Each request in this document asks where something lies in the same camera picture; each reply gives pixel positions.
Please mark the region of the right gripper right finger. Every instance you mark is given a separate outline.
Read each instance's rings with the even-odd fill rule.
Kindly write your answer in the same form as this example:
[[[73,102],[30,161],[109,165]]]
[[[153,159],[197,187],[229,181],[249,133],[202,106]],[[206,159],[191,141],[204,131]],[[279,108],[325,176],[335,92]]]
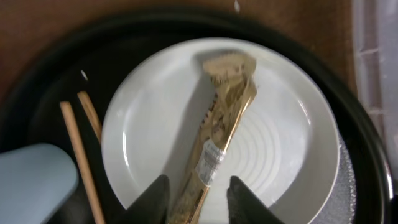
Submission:
[[[283,224],[237,176],[227,189],[230,224]]]

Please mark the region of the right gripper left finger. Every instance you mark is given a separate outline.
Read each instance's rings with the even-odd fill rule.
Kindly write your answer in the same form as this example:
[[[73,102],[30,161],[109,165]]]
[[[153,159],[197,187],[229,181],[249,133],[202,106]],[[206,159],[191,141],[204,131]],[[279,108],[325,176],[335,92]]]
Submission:
[[[165,224],[170,198],[170,183],[160,175],[116,220],[117,224]]]

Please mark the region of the grey round plate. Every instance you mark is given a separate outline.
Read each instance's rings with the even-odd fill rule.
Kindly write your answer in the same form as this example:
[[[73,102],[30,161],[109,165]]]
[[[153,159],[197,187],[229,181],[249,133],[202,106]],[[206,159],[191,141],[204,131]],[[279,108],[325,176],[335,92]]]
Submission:
[[[157,52],[115,92],[102,130],[103,164],[129,207],[159,175],[176,198],[200,123],[215,94],[201,65],[227,52],[256,59],[257,95],[205,199],[200,223],[227,223],[226,191],[238,176],[285,223],[310,223],[336,182],[335,118],[313,80],[285,56],[236,39],[196,39]]]

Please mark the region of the blue plastic cup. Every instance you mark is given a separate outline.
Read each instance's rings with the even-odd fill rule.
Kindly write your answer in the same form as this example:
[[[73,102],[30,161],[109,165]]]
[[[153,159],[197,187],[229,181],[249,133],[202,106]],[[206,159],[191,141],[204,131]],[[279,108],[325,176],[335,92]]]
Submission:
[[[78,185],[70,156],[51,144],[1,153],[1,223],[45,223]]]

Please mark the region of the gold snack wrapper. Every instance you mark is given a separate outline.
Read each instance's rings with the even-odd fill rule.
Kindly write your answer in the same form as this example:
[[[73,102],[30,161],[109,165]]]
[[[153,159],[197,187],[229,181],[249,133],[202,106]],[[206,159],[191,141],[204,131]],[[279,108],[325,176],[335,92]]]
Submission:
[[[210,57],[202,62],[202,69],[214,85],[215,96],[199,127],[168,223],[198,221],[231,139],[257,94],[256,59],[247,53],[226,52]]]

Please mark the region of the wooden chopstick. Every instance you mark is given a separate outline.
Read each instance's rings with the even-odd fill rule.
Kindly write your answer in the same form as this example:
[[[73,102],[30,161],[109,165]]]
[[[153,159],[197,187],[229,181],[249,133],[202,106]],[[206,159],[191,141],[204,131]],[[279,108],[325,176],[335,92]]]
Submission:
[[[80,91],[78,94],[78,99],[85,111],[86,117],[88,118],[91,127],[95,133],[95,136],[99,143],[101,143],[101,137],[102,137],[102,124],[100,122],[100,119],[97,115],[97,112],[93,106],[93,103],[91,102],[91,99],[89,95],[87,94],[86,91]]]
[[[86,194],[90,203],[91,211],[96,224],[105,224],[105,218],[101,208],[100,200],[96,191],[93,176],[91,174],[88,159],[85,154],[83,142],[80,136],[78,125],[72,106],[67,101],[60,102],[63,119],[67,127],[68,135],[73,147],[81,178],[83,180]]]

